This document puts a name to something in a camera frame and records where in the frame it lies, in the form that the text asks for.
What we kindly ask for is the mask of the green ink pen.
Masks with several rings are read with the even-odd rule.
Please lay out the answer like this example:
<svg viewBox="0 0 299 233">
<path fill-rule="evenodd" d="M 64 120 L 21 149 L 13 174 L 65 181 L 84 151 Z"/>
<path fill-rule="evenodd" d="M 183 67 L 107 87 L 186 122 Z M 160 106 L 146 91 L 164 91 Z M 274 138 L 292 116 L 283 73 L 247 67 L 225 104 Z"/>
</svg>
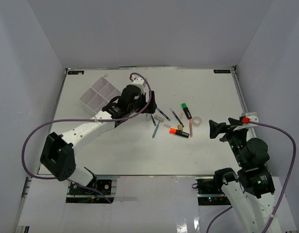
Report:
<svg viewBox="0 0 299 233">
<path fill-rule="evenodd" d="M 151 116 L 151 120 L 152 120 L 154 126 L 156 126 L 156 122 L 155 122 L 155 120 L 154 120 L 154 117 L 152 116 L 152 114 L 151 114 L 150 116 Z"/>
</svg>

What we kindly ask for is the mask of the clear tape roll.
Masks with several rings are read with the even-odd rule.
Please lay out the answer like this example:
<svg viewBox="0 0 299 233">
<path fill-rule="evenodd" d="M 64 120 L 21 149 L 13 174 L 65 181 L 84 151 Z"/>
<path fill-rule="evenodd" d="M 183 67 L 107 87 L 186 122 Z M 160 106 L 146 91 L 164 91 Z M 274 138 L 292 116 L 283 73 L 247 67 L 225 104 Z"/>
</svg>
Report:
<svg viewBox="0 0 299 233">
<path fill-rule="evenodd" d="M 192 124 L 195 126 L 199 126 L 202 123 L 202 119 L 198 116 L 192 118 Z"/>
</svg>

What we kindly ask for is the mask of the orange pen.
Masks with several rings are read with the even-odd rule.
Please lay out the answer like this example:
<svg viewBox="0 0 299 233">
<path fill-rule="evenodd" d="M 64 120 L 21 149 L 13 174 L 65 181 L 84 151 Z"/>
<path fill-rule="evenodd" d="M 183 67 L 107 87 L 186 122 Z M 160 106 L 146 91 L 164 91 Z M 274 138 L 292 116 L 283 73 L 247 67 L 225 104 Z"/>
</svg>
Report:
<svg viewBox="0 0 299 233">
<path fill-rule="evenodd" d="M 189 131 L 190 131 L 190 137 L 193 137 L 193 120 L 192 120 L 192 118 L 189 120 Z"/>
</svg>

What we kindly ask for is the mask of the white divided organizer box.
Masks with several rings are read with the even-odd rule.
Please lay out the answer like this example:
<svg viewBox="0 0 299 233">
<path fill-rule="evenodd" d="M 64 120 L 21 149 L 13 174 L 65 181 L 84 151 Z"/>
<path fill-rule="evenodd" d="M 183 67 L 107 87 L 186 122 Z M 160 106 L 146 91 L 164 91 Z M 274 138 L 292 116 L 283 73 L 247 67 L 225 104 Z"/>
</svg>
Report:
<svg viewBox="0 0 299 233">
<path fill-rule="evenodd" d="M 104 77 L 100 77 L 79 98 L 84 110 L 91 116 L 96 115 L 114 97 L 121 92 Z"/>
</svg>

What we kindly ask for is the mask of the dark blue ink pen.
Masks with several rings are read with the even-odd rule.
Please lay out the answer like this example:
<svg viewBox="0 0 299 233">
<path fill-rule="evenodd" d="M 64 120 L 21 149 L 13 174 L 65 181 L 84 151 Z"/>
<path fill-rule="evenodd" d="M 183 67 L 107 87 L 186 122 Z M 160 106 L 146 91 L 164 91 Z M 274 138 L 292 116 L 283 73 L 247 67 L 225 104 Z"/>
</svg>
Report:
<svg viewBox="0 0 299 233">
<path fill-rule="evenodd" d="M 170 109 L 170 111 L 172 112 L 172 114 L 174 115 L 174 117 L 176 118 L 176 120 L 179 122 L 179 124 L 180 124 L 182 127 L 184 127 L 182 121 L 180 120 L 180 118 L 178 117 L 178 115 L 175 113 L 175 111 L 174 111 L 171 107 L 170 107 L 169 109 Z"/>
</svg>

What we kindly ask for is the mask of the green cap black highlighter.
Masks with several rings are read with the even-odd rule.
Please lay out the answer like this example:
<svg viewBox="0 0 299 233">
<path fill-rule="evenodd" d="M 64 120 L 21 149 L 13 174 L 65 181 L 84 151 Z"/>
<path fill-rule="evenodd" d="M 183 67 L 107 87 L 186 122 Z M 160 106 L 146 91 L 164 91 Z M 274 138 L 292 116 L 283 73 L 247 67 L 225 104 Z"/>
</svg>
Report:
<svg viewBox="0 0 299 233">
<path fill-rule="evenodd" d="M 183 109 L 183 111 L 184 111 L 184 114 L 185 114 L 185 116 L 187 117 L 187 119 L 192 119 L 191 113 L 190 113 L 190 111 L 189 111 L 189 109 L 188 109 L 186 103 L 182 103 L 182 104 L 181 104 L 181 107 L 182 107 L 182 109 Z"/>
</svg>

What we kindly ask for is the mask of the orange cap black highlighter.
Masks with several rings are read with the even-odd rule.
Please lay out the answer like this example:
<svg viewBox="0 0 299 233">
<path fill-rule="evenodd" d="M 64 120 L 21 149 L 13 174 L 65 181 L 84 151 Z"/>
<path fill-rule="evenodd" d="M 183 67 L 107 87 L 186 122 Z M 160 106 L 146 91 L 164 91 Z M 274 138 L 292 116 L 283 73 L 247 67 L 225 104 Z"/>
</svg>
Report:
<svg viewBox="0 0 299 233">
<path fill-rule="evenodd" d="M 189 133 L 186 133 L 186 132 L 183 132 L 181 130 L 174 129 L 174 128 L 170 128 L 169 133 L 177 135 L 177 136 L 181 136 L 181 137 L 184 137 L 184 138 L 189 138 L 189 136 L 190 136 Z"/>
</svg>

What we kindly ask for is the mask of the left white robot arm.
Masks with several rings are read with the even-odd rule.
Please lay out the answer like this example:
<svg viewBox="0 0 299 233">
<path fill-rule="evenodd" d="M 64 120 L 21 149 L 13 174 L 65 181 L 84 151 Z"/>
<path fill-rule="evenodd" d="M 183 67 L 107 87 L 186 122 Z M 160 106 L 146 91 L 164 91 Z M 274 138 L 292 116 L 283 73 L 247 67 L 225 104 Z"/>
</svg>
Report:
<svg viewBox="0 0 299 233">
<path fill-rule="evenodd" d="M 145 92 L 145 87 L 149 85 L 146 78 L 133 73 L 130 79 L 131 84 L 123 89 L 121 95 L 113 97 L 84 124 L 62 134 L 52 132 L 47 136 L 40 162 L 55 179 L 74 182 L 85 193 L 93 193 L 97 188 L 97 177 L 89 169 L 77 166 L 75 156 L 94 139 L 128 119 L 155 112 L 154 91 Z"/>
</svg>

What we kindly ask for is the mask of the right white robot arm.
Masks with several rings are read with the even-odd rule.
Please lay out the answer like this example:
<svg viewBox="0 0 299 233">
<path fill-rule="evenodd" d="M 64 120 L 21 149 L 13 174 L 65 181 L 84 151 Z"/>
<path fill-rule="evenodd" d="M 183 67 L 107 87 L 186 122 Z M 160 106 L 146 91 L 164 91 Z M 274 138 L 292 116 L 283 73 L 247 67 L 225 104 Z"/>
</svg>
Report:
<svg viewBox="0 0 299 233">
<path fill-rule="evenodd" d="M 266 167 L 268 145 L 257 137 L 247 140 L 248 130 L 257 126 L 259 119 L 246 115 L 228 121 L 210 120 L 210 138 L 223 134 L 220 141 L 229 143 L 240 170 L 228 167 L 215 171 L 214 190 L 228 197 L 246 232 L 280 233 L 279 221 L 272 213 L 275 186 Z"/>
</svg>

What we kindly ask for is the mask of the light blue pen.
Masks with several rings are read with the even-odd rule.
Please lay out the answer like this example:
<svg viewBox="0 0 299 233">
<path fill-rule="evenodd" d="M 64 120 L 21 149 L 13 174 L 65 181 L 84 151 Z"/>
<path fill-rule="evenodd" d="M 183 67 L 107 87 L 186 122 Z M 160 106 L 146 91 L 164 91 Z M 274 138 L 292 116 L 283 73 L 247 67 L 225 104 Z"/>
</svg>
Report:
<svg viewBox="0 0 299 233">
<path fill-rule="evenodd" d="M 158 131 L 158 129 L 159 129 L 159 126 L 160 126 L 160 122 L 158 122 L 158 123 L 156 124 L 155 130 L 154 130 L 154 132 L 153 132 L 153 134 L 152 134 L 152 138 L 155 138 L 155 136 L 156 136 L 156 134 L 157 134 L 157 131 Z"/>
</svg>

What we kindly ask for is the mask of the right black corner label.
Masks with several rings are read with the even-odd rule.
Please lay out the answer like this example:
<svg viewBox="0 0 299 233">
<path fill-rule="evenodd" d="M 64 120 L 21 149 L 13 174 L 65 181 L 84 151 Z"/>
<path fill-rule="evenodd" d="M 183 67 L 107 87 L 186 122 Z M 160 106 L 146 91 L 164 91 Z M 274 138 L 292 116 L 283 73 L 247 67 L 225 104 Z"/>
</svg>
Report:
<svg viewBox="0 0 299 233">
<path fill-rule="evenodd" d="M 228 73 L 231 73 L 230 70 L 227 70 L 227 69 L 214 69 L 214 73 L 215 74 L 228 74 Z"/>
</svg>

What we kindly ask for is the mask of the black corner label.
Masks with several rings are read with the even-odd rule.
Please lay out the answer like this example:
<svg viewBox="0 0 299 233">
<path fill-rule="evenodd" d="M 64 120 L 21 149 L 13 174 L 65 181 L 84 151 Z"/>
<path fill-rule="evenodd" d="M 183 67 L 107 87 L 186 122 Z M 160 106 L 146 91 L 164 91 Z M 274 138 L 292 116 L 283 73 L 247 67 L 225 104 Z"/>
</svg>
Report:
<svg viewBox="0 0 299 233">
<path fill-rule="evenodd" d="M 83 70 L 69 70 L 67 72 L 68 75 L 83 75 L 84 71 Z"/>
<path fill-rule="evenodd" d="M 228 74 L 228 73 L 231 73 L 230 70 L 227 70 L 227 69 L 214 69 L 214 73 L 215 74 Z"/>
</svg>

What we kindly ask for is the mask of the left black corner label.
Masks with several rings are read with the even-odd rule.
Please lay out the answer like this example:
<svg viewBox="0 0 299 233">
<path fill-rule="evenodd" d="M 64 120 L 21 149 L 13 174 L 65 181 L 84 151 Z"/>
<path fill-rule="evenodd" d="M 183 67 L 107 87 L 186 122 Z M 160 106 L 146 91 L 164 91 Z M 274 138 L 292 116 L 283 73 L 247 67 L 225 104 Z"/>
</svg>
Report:
<svg viewBox="0 0 299 233">
<path fill-rule="evenodd" d="M 83 70 L 69 70 L 67 72 L 68 75 L 83 75 L 84 71 Z"/>
</svg>

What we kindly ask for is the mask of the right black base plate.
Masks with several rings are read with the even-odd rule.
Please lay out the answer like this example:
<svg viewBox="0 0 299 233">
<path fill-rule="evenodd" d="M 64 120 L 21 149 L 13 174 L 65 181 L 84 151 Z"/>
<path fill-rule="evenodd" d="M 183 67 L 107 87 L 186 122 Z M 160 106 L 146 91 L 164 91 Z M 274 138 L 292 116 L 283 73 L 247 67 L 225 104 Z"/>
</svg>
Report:
<svg viewBox="0 0 299 233">
<path fill-rule="evenodd" d="M 197 179 L 192 188 L 198 192 L 199 206 L 230 206 L 227 196 L 215 186 L 213 179 Z"/>
</svg>

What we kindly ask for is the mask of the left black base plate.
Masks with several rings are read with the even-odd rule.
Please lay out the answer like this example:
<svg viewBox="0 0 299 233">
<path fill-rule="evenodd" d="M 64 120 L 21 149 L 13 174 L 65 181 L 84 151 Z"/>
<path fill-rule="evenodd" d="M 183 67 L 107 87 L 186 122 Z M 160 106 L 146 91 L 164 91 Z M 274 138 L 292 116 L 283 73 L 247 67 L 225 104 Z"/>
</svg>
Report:
<svg viewBox="0 0 299 233">
<path fill-rule="evenodd" d="M 98 190 L 104 195 L 110 195 L 112 189 L 112 180 L 107 180 L 107 179 L 97 180 L 95 184 L 91 184 L 89 187 Z M 68 194 L 69 195 L 92 195 L 92 194 L 98 195 L 97 192 L 78 187 L 75 183 L 70 184 Z"/>
</svg>

